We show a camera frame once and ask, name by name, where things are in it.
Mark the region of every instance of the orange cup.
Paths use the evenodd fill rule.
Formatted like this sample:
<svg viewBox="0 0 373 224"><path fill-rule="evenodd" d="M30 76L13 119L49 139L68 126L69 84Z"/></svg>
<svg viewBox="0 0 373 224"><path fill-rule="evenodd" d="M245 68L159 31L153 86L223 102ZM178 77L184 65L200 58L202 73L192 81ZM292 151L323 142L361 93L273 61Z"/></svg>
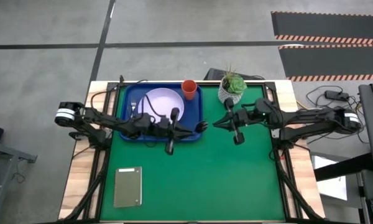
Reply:
<svg viewBox="0 0 373 224"><path fill-rule="evenodd" d="M198 88L198 84L196 84L193 80L185 80L181 84L182 92L184 92L184 96L187 100L192 100L195 97L196 89Z"/></svg>

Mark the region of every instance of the purple plate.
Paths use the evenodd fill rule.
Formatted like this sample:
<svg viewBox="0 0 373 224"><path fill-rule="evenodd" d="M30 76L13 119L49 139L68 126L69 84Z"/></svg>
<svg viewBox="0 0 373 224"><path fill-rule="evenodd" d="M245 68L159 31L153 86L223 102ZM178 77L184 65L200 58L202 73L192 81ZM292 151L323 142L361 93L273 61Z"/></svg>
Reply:
<svg viewBox="0 0 373 224"><path fill-rule="evenodd" d="M172 109L178 108L180 110L178 120L181 119L184 113L184 102L176 91L169 88L156 88L147 92L146 95L149 97L150 103L156 113L165 115L170 119ZM138 113L142 113L142 99L138 103ZM152 115L156 119L156 123L160 121L160 117L153 112L146 97L144 97L144 113Z"/></svg>

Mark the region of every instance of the white paper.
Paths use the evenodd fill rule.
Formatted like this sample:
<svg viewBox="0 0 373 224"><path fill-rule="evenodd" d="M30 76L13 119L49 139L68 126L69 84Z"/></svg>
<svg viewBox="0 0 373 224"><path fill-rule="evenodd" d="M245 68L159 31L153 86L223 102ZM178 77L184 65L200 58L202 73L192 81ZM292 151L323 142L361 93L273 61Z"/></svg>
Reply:
<svg viewBox="0 0 373 224"><path fill-rule="evenodd" d="M319 156L314 156L315 169L335 163L337 162ZM317 184L320 194L347 200L346 176L319 181Z"/></svg>

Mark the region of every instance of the black floor mat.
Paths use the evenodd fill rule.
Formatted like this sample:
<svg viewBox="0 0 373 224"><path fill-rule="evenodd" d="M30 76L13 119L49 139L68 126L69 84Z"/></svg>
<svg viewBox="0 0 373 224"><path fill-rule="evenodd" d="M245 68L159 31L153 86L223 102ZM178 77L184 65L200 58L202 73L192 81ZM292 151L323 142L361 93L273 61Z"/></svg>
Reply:
<svg viewBox="0 0 373 224"><path fill-rule="evenodd" d="M373 16L271 12L275 38L345 44L373 44Z"/></svg>
<svg viewBox="0 0 373 224"><path fill-rule="evenodd" d="M286 77L295 82L373 80L373 45L281 46Z"/></svg>

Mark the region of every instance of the blue tray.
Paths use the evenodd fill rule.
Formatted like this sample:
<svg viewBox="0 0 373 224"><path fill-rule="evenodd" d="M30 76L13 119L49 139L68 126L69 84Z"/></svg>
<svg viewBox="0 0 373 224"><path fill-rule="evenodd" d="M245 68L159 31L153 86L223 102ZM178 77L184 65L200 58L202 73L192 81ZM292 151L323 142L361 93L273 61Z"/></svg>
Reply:
<svg viewBox="0 0 373 224"><path fill-rule="evenodd" d="M201 88L198 86L196 90L196 95L192 100L186 100L181 90L181 83L139 83L128 86L124 94L122 113L120 118L123 120L129 119L129 116L131 114L131 98L137 102L137 106L134 109L134 114L136 114L138 112L138 104L142 97L150 90L156 88L169 88L171 90L176 91L181 96L185 106L184 113L179 122L183 127L194 131L196 125L200 121L203 121L203 96ZM120 138L128 141L167 141L166 138L158 139L153 136L141 136L138 139L129 139L121 133L119 133L119 135ZM201 135L202 133L195 133L193 136L182 139L181 141L196 141L201 137Z"/></svg>

